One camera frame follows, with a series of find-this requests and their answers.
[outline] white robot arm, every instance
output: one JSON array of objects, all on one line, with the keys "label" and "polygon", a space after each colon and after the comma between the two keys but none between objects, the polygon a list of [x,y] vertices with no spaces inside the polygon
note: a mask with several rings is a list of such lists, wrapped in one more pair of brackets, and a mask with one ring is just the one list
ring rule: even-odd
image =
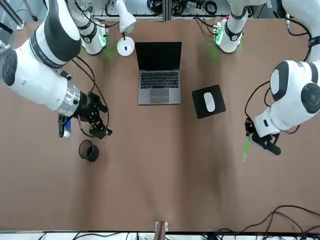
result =
[{"label": "white robot arm", "polygon": [[231,6],[228,19],[221,21],[221,33],[215,43],[225,53],[233,53],[241,42],[244,26],[248,19],[247,6],[265,4],[268,0],[227,0]]},{"label": "white robot arm", "polygon": [[303,24],[310,34],[307,61],[283,61],[270,77],[274,103],[252,121],[247,119],[250,140],[279,155],[276,142],[281,131],[298,126],[320,111],[320,0],[282,0],[285,11]]},{"label": "white robot arm", "polygon": [[92,137],[110,135],[99,115],[108,111],[100,97],[83,93],[55,71],[80,53],[81,36],[65,0],[47,0],[46,5],[46,18],[30,39],[4,55],[3,81],[20,96],[58,112],[60,137],[71,118],[89,122]]}]

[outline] laptop screen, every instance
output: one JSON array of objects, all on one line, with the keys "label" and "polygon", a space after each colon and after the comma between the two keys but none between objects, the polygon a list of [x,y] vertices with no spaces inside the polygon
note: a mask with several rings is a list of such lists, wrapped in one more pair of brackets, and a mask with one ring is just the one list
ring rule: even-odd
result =
[{"label": "laptop screen", "polygon": [[181,42],[136,42],[140,70],[169,71],[180,69]]}]

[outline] laptop trackpad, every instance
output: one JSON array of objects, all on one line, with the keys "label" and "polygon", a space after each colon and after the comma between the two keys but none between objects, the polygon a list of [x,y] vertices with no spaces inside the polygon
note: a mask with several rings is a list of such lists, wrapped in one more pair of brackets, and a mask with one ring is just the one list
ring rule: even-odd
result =
[{"label": "laptop trackpad", "polygon": [[150,89],[150,104],[168,104],[169,89]]}]

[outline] laptop keyboard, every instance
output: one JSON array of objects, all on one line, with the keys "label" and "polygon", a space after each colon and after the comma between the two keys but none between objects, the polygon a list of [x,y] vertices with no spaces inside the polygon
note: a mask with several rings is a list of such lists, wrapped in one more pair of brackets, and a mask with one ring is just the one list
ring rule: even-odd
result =
[{"label": "laptop keyboard", "polygon": [[142,72],[140,89],[177,89],[178,72]]}]

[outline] black cup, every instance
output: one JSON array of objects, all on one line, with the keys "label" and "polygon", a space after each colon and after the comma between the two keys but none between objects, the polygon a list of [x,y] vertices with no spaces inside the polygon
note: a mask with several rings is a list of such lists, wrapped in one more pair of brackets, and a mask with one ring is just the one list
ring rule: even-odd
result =
[{"label": "black cup", "polygon": [[94,162],[99,157],[99,148],[90,140],[84,140],[79,146],[79,155],[82,159]]}]

